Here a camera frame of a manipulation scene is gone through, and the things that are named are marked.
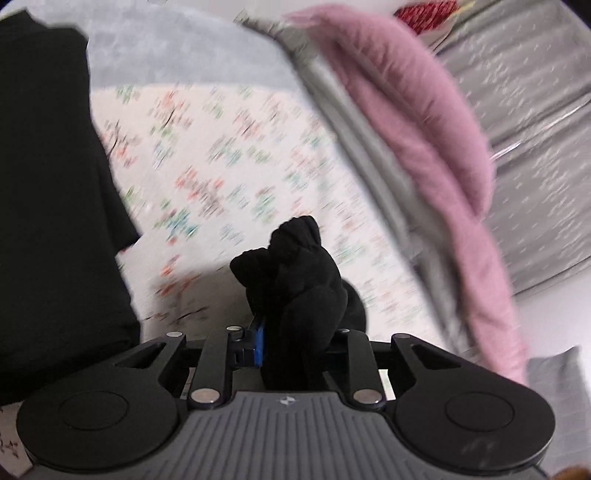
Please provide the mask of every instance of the ribbed gray surface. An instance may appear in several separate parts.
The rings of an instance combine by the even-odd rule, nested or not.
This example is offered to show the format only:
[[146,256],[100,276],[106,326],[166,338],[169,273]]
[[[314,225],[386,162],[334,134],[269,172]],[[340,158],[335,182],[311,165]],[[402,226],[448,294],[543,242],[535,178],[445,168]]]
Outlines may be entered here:
[[[178,436],[139,465],[96,480],[451,480],[407,452],[379,414],[344,406],[335,393],[238,392],[226,407],[195,411]],[[27,480],[80,475],[37,467]],[[530,469],[503,477],[542,480]]]
[[439,50],[498,169],[488,225],[515,292],[591,257],[591,32],[558,0],[479,0]]

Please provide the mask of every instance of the black t-shirt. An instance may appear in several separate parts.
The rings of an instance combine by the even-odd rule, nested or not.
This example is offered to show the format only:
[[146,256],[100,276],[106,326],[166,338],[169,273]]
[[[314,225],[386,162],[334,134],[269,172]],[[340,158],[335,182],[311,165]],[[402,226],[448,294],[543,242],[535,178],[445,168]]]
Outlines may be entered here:
[[139,342],[86,38],[26,12],[0,21],[0,222],[0,405]]

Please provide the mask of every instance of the pink fluffy fabric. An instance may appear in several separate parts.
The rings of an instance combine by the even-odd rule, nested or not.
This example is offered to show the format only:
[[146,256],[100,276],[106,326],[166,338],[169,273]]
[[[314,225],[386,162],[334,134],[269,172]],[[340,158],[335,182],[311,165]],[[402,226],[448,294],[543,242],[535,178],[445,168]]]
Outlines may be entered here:
[[494,191],[486,138],[451,75],[395,18],[322,5],[289,19],[335,73],[449,227],[466,320],[487,366],[525,384],[527,347],[496,243],[482,223]]

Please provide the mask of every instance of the patterned fabric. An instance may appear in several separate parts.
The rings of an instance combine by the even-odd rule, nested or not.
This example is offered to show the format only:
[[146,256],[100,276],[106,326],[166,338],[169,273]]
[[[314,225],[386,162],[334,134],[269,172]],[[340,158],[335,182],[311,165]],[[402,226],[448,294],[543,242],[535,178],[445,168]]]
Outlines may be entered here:
[[[113,176],[142,238],[119,255],[144,340],[190,338],[251,319],[230,260],[313,215],[323,246],[368,312],[368,334],[409,332],[443,346],[401,259],[333,135],[292,93],[249,86],[158,85],[91,94]],[[0,413],[0,463],[27,467],[17,406]]]

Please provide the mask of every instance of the gray cushion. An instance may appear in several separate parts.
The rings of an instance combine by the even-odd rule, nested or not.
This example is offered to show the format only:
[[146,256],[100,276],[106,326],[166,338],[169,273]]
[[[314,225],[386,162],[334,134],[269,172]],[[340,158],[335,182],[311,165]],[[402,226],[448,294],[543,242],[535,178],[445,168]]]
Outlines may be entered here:
[[556,415],[556,432],[542,468],[554,475],[569,466],[591,466],[591,402],[579,366],[579,347],[530,360],[528,376],[530,387]]

